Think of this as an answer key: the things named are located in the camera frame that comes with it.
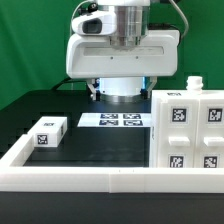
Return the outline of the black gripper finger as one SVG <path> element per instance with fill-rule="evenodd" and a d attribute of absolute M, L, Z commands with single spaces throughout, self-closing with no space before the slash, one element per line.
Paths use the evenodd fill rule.
<path fill-rule="evenodd" d="M 93 101 L 100 100 L 100 91 L 98 90 L 99 83 L 96 79 L 88 79 L 86 81 L 88 89 L 90 90 L 90 97 Z"/>
<path fill-rule="evenodd" d="M 141 89 L 141 96 L 143 99 L 149 99 L 151 92 L 157 83 L 156 77 L 144 77 L 143 78 L 143 87 Z"/>

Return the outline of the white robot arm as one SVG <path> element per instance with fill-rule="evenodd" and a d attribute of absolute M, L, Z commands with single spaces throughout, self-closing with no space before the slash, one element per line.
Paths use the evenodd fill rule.
<path fill-rule="evenodd" d="M 93 100 L 129 102 L 148 97 L 159 76 L 177 70 L 186 31 L 150 24 L 150 5 L 180 0 L 86 0 L 70 22 L 66 73 L 87 82 Z"/>

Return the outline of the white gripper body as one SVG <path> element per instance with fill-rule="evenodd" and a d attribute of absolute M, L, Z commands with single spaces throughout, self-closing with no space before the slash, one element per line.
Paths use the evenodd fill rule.
<path fill-rule="evenodd" d="M 137 46 L 116 46 L 114 13 L 92 13 L 72 21 L 66 73 L 71 78 L 172 76 L 177 70 L 177 30 L 147 30 Z"/>

